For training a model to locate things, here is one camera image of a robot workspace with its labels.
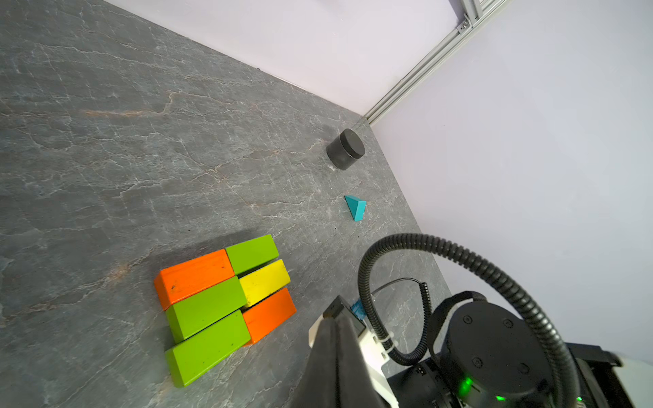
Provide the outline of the yellow block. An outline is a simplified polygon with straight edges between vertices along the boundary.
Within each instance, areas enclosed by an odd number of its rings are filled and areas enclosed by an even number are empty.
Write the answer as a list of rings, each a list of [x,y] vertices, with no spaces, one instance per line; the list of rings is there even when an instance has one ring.
[[[245,308],[251,308],[270,295],[278,292],[291,281],[282,259],[255,270],[239,279],[246,297]]]

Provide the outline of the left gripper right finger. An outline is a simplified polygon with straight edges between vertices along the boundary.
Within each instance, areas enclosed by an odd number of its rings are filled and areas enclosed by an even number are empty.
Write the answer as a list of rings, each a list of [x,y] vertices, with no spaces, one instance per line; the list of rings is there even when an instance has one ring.
[[[372,386],[350,319],[338,317],[336,328],[338,407],[384,407]]]

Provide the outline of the teal small block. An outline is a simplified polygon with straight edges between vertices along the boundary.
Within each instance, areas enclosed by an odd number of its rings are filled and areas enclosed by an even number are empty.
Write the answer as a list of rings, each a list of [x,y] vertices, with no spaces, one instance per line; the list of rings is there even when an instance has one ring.
[[[358,197],[353,197],[353,195],[346,195],[345,201],[350,210],[353,221],[362,221],[367,208],[367,202]]]

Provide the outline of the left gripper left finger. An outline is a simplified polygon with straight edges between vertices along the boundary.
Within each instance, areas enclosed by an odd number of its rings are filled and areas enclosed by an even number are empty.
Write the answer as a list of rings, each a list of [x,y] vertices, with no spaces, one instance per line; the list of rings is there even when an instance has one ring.
[[[338,325],[324,319],[314,341],[303,377],[292,397],[292,407],[339,407]]]

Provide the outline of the green block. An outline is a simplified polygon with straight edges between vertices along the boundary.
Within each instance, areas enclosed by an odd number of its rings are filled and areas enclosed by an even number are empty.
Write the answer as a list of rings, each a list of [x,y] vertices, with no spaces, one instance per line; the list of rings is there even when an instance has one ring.
[[[173,340],[181,343],[246,304],[247,298],[237,277],[173,304],[166,311]]]
[[[165,352],[173,385],[185,388],[251,340],[242,312],[225,318]]]
[[[231,267],[240,276],[266,265],[279,257],[272,235],[260,236],[226,248]]]

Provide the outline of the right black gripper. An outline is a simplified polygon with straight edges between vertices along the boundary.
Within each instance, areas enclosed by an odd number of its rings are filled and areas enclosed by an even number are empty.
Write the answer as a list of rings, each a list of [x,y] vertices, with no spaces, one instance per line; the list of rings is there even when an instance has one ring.
[[[401,407],[551,407],[554,382],[522,319],[479,292],[427,307],[423,360],[389,379]]]

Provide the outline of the orange block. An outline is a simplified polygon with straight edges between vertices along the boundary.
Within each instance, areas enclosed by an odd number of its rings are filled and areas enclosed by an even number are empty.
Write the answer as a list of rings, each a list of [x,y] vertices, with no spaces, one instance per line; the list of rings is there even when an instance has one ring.
[[[227,251],[209,253],[161,270],[154,280],[163,310],[235,277]]]
[[[250,340],[254,345],[291,318],[297,309],[287,288],[270,295],[243,313]]]

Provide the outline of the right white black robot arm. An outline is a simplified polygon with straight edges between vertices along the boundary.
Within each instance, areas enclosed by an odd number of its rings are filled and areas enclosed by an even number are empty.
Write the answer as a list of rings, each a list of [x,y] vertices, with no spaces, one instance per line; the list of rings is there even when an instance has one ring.
[[[551,407],[553,377],[522,319],[479,292],[442,301],[425,324],[424,360],[389,379],[401,407]],[[571,343],[577,407],[650,407],[637,361]]]

